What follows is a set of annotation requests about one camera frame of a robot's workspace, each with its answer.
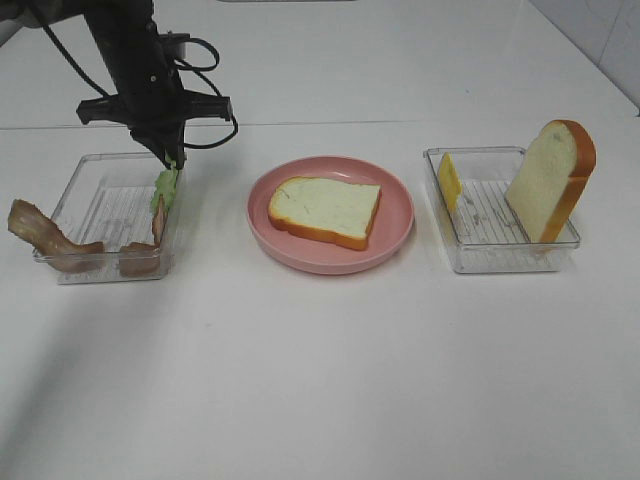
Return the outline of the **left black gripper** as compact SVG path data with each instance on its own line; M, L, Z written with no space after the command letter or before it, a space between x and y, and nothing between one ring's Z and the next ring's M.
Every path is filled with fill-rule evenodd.
M131 138L143 145L164 166L183 169L185 122L194 118L232 120L229 97L205 76L220 62L211 44L203 48L213 63L195 66L164 54L162 44L117 47L100 44L102 60L116 87L114 95L83 100L76 113L81 122L106 120L130 129Z

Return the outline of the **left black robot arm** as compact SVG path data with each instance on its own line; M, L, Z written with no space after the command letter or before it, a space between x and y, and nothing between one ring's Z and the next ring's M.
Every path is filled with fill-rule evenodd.
M237 122L229 97L184 88L180 74L204 79L220 61L216 48L188 33L159 33L150 1L4 1L1 18L28 28L41 28L76 73L99 96L79 103L82 124L108 121L128 128L166 168L183 169L190 143L184 139L187 121L221 118ZM114 83L107 93L78 65L53 32L54 23L84 18ZM185 45L202 46L213 63L195 66L185 60Z

